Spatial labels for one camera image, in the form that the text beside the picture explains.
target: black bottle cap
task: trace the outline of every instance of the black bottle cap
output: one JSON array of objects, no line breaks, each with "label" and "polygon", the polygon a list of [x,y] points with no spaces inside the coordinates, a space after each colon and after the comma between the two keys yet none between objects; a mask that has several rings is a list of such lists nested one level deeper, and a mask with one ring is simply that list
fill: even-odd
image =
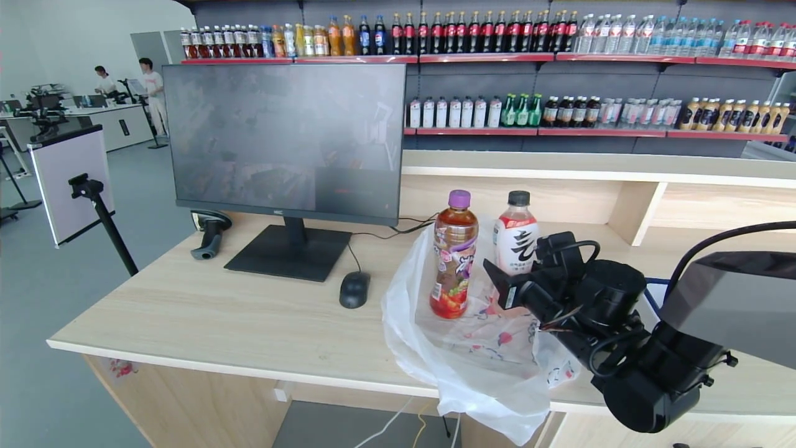
[{"label": "black bottle cap", "polygon": [[527,207],[531,203],[531,194],[528,191],[515,190],[509,192],[509,205]]}]

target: wooden desk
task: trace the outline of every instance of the wooden desk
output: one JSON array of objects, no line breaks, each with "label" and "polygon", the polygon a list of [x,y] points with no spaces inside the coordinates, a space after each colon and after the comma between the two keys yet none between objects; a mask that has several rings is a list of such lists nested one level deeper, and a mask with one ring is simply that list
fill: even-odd
[{"label": "wooden desk", "polygon": [[[406,395],[421,397],[417,412],[438,394],[395,364],[381,324],[380,299],[415,235],[388,241],[360,235],[352,247],[373,276],[369,301],[355,310],[338,304],[346,273],[356,269],[344,252],[322,284],[264,277],[223,265],[277,218],[235,215],[221,253],[195,261],[187,238],[119,286],[47,342],[85,355],[99,380],[153,446],[271,446],[292,399],[397,410]],[[308,222],[337,230],[373,226]],[[572,230],[595,239],[601,257],[630,263],[647,276],[668,277],[679,257],[712,232],[652,228],[642,247],[631,247],[605,225],[542,223],[545,234]],[[758,234],[718,245],[724,249],[796,248],[792,234]],[[105,358],[140,363],[116,379]],[[552,410],[528,446],[788,446],[796,438],[796,371],[740,355],[735,369],[718,367],[694,412],[660,434],[635,434],[608,417],[584,373],[552,391]],[[429,407],[429,413],[435,413]],[[465,447],[510,446],[491,430],[465,419]]]}]

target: wooden cabinet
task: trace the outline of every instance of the wooden cabinet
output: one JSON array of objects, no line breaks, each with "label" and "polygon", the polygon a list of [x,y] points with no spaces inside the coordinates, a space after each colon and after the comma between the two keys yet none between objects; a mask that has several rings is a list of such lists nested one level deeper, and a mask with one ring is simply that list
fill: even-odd
[{"label": "wooden cabinet", "polygon": [[550,448],[790,448],[796,426],[767,423],[719,423],[686,415],[658,434],[639,434],[611,416],[567,413]]}]

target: white board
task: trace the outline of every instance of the white board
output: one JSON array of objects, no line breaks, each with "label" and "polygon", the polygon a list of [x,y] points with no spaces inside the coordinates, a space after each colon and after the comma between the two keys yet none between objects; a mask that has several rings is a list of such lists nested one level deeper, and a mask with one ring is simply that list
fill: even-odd
[{"label": "white board", "polygon": [[109,213],[115,210],[102,126],[68,132],[65,136],[72,137],[65,140],[56,137],[31,151],[56,246],[100,223],[90,199],[72,198],[72,186],[68,184],[71,178],[86,173],[89,179],[102,182],[104,189],[100,197]]}]

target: purple bottle cap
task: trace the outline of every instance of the purple bottle cap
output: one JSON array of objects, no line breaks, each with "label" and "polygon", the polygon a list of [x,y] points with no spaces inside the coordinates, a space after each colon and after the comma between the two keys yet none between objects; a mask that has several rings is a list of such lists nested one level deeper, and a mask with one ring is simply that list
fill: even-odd
[{"label": "purple bottle cap", "polygon": [[470,192],[467,190],[452,190],[448,195],[448,205],[453,208],[467,208],[470,206]]}]

